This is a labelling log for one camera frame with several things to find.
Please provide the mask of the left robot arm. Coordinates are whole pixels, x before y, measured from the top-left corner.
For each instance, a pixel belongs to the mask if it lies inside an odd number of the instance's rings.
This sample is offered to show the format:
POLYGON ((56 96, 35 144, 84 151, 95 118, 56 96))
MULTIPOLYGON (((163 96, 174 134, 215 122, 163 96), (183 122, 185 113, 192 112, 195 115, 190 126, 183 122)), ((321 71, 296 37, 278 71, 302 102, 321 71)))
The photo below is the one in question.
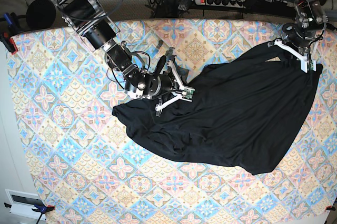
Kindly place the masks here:
POLYGON ((304 54, 310 46, 322 38, 316 33, 326 29, 328 17, 319 0, 282 0, 291 3, 295 9, 295 22, 283 25, 282 44, 304 54))

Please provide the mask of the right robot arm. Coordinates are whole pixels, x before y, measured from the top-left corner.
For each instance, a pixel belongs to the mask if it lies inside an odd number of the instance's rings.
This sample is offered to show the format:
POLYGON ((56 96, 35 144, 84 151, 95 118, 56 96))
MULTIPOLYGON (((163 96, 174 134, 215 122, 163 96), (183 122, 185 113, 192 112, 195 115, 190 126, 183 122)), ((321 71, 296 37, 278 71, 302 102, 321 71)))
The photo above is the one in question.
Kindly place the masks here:
POLYGON ((168 94, 182 98, 187 93, 172 60, 162 56, 153 72, 142 62, 138 67, 133 57, 141 59, 138 52, 131 52, 126 42, 116 40, 119 28, 98 0, 52 0, 62 17, 76 33, 86 38, 95 49, 102 49, 105 61, 112 71, 119 71, 125 84, 125 93, 134 99, 156 99, 168 94))

